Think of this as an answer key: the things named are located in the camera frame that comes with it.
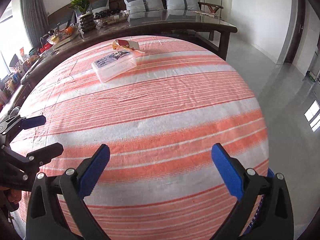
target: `tile floor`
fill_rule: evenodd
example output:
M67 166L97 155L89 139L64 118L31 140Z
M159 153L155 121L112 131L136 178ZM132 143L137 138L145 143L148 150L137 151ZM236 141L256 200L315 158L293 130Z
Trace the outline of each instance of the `tile floor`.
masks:
M286 178L296 239L320 206L320 128L313 132L309 125L313 119L308 122L304 115L316 99L320 102L320 85L290 64L276 65L232 34L227 62L247 82L262 109L269 166Z

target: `crumpled paper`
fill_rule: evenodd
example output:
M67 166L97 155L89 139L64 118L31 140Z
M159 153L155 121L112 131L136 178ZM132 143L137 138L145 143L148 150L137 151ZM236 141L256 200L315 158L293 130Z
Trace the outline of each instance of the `crumpled paper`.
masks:
M140 50L139 43L136 41L114 40L112 43L112 48L114 50L126 49L129 51L136 51L139 53L145 53Z

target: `plastic container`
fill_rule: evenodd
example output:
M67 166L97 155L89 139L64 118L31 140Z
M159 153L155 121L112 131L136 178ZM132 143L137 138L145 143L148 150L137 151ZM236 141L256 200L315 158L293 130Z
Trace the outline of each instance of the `plastic container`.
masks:
M98 20L94 20L99 27L106 27L107 25L115 24L118 22L126 21L129 17L130 10L121 11L120 13L110 15Z
M92 63L92 68L101 83L124 73L137 65L133 52L117 50Z

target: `blue gripper pad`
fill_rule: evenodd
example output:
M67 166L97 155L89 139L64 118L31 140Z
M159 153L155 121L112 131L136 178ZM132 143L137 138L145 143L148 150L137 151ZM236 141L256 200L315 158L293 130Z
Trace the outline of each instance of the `blue gripper pad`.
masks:
M90 196L94 186L98 182L100 175L110 160L110 149L107 145L102 144L98 151L92 156L94 158L84 174L79 180L78 196L84 198Z
M268 177L268 178L273 178L274 176L275 176L275 174L273 173L273 171L272 171L270 168L268 168L267 177Z
M230 195L235 196L238 201L240 201L244 194L243 182L231 163L231 157L221 144L215 144L212 146L211 157L224 183L226 184Z
M39 115L28 119L23 119L21 121L21 128L26 130L40 125L44 125L45 122L46 118L44 117L44 115Z

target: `screw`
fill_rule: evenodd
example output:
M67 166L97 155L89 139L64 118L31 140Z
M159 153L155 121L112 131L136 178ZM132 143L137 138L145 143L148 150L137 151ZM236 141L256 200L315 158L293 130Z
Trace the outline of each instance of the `screw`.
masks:
M278 179L284 179L284 176L283 176L281 173L278 173L278 174L277 174L277 178L278 178Z
M44 177L44 173L43 172L41 172L41 173L39 173L38 175L37 175L37 178L38 179L42 179Z
M70 176L70 175L72 175L72 174L74 174L75 173L75 169L73 169L73 168L70 168L70 169L67 169L66 170L66 174L68 175L68 176Z
M254 174L256 174L256 172L254 171L254 169L247 169L247 173L251 176L253 176Z

